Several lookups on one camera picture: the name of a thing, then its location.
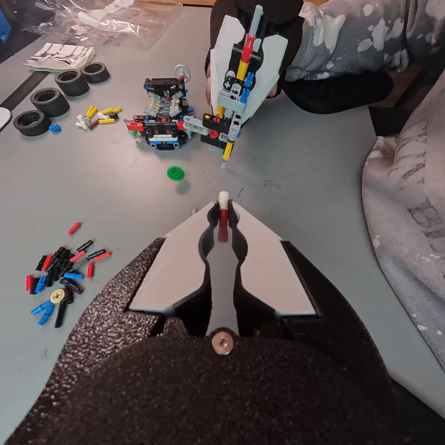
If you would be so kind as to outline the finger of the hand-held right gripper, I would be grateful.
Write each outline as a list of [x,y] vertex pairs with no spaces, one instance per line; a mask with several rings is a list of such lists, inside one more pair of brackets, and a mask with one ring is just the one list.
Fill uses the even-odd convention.
[[225,16],[214,48],[210,51],[210,99],[212,108],[223,88],[226,72],[229,70],[232,48],[244,37],[244,27],[232,16]]
[[279,80],[279,70],[287,47],[287,39],[275,34],[264,38],[263,63],[254,75],[255,85],[247,99],[242,124],[250,119]]

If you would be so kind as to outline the toy brick gearbox assembly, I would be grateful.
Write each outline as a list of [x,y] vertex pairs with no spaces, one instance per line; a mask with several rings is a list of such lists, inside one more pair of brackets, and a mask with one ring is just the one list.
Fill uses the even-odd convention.
[[244,28],[244,37],[232,48],[229,70],[218,95],[217,107],[211,108],[211,113],[203,114],[203,126],[210,129],[210,135],[201,136],[201,141],[222,152],[220,168],[223,170],[227,168],[240,136],[247,99],[255,84],[254,75],[262,64],[261,47],[266,24],[263,7],[258,4],[249,28]]

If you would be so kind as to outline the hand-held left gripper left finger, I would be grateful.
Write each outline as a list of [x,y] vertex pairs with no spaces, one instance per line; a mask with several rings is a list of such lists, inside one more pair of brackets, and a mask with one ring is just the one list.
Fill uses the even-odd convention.
[[213,202],[171,230],[133,297],[131,311],[173,311],[208,281]]

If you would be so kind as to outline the red and white toy connector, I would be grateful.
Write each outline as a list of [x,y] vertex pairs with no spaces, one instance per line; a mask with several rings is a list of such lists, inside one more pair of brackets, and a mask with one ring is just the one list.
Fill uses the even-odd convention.
[[229,193],[221,191],[219,193],[219,231],[218,241],[220,243],[228,242],[228,219],[229,219]]

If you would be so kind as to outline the pile of mixed toy pieces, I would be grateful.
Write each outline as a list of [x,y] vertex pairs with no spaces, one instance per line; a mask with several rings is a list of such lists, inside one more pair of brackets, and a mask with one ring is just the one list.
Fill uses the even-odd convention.
[[86,113],[76,117],[75,126],[83,130],[93,130],[99,125],[114,124],[119,120],[121,111],[121,107],[107,108],[103,111],[99,111],[96,106],[92,105],[88,108]]

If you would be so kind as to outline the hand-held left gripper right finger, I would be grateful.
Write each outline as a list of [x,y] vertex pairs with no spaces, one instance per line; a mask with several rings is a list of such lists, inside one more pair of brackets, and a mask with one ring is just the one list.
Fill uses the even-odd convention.
[[230,200],[232,249],[238,260],[233,301],[259,316],[317,316],[316,305],[287,254],[283,239]]

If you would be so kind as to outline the black toy tire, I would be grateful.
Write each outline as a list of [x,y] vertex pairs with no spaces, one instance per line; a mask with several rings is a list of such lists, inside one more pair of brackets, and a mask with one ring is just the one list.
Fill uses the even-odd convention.
[[110,77],[107,67],[101,62],[91,62],[81,68],[81,73],[89,84],[99,84]]
[[55,82],[68,97],[79,97],[89,90],[86,78],[80,70],[64,70],[55,75]]
[[19,114],[13,124],[22,135],[35,137],[46,133],[52,122],[42,111],[32,109]]
[[31,103],[49,118],[56,118],[70,109],[65,96],[57,88],[43,88],[32,93]]

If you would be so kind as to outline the grey desk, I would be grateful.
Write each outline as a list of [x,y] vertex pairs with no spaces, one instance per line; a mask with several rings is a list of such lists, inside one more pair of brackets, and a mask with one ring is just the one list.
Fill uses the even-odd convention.
[[[151,49],[100,47],[110,79],[70,100],[59,134],[26,137],[10,122],[1,132],[1,444],[44,389],[79,317],[99,291],[156,238],[225,190],[284,240],[292,242],[344,295],[364,322],[391,376],[444,416],[444,373],[387,283],[365,224],[361,174],[376,140],[367,108],[317,116],[284,94],[266,101],[244,130],[227,170],[199,138],[178,151],[137,142],[123,122],[92,132],[75,126],[91,105],[121,106],[123,118],[145,107],[146,77],[191,70],[188,100],[208,110],[204,60],[209,8],[185,7]],[[171,166],[182,181],[167,176]],[[76,223],[81,227],[69,236]],[[84,293],[38,326],[25,278],[44,254],[93,239],[100,261]]]

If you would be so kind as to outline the pile of small toy pins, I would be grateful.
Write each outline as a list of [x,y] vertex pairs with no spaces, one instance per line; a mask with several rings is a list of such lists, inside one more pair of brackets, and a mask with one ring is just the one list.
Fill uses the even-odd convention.
[[[31,296],[49,292],[44,302],[31,311],[39,316],[38,326],[46,325],[54,317],[54,328],[61,328],[69,306],[84,293],[83,281],[94,277],[98,262],[112,256],[107,249],[93,251],[93,245],[94,241],[88,240],[75,250],[60,246],[53,254],[42,256],[35,269],[40,275],[26,276],[25,291]],[[59,288],[64,288],[67,295],[62,302],[52,304],[49,298]]]

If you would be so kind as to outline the black white printed leaflets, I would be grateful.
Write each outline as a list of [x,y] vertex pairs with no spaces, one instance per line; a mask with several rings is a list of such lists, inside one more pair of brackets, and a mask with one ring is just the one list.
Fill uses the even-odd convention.
[[80,70],[94,56],[94,47],[45,43],[24,65],[36,71]]

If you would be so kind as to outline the toy brick car chassis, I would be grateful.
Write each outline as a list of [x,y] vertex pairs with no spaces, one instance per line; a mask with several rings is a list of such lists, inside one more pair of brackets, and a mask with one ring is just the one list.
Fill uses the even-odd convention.
[[133,137],[145,138],[154,149],[174,150],[193,134],[210,135],[210,129],[203,126],[188,105],[186,83],[190,78],[188,67],[178,64],[173,77],[145,79],[143,87],[148,94],[148,105],[144,113],[124,120]]

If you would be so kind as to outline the clear plastic bag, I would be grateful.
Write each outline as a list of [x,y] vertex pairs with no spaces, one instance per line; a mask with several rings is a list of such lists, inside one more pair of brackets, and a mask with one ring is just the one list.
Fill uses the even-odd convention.
[[152,47],[180,15],[180,1],[36,1],[37,19],[27,28],[55,43]]

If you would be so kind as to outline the person's grey patterned sweatshirt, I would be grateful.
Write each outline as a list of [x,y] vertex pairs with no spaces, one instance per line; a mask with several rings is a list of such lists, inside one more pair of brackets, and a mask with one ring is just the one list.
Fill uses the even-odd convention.
[[444,72],[397,136],[377,138],[362,200],[381,270],[444,369]]

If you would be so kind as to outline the person's right forearm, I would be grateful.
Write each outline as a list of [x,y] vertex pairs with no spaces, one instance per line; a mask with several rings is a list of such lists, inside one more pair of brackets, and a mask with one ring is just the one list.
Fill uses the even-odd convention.
[[315,81],[444,58],[443,0],[305,2],[301,46],[286,70],[288,82]]

